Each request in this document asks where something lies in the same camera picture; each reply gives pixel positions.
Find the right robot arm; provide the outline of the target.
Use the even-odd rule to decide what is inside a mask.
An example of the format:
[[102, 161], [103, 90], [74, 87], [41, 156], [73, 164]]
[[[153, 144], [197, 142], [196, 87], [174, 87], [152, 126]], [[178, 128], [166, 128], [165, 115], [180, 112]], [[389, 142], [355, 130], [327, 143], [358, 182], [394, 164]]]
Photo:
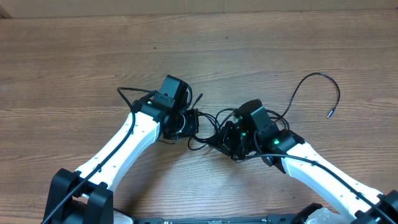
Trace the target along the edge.
[[322, 158], [295, 132], [279, 129], [258, 99], [233, 110], [209, 143], [232, 160], [260, 158], [316, 192], [349, 223], [397, 223], [397, 191], [383, 194]]

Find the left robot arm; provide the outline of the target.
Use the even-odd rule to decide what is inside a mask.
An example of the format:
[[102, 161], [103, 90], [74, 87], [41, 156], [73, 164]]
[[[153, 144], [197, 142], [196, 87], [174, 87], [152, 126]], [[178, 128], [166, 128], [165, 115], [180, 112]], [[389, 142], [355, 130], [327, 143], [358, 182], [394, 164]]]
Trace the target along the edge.
[[134, 223], [114, 207], [114, 193], [136, 159], [160, 136], [176, 143], [197, 131], [189, 109], [191, 86], [167, 75], [159, 90], [127, 100], [129, 114], [119, 131], [76, 170], [52, 178], [43, 223]]

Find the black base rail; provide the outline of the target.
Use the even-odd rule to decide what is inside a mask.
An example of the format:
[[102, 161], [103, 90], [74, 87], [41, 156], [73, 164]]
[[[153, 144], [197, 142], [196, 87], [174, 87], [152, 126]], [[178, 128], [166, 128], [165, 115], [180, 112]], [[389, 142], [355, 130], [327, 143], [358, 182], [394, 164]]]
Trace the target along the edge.
[[132, 216], [114, 209], [114, 223], [133, 224], [290, 224], [290, 223], [314, 223], [314, 224], [338, 224], [349, 223], [341, 215], [322, 207], [312, 214], [304, 214], [306, 208], [299, 214], [270, 214], [263, 217], [229, 217], [229, 218], [182, 218], [165, 219], [155, 218], [133, 218]]

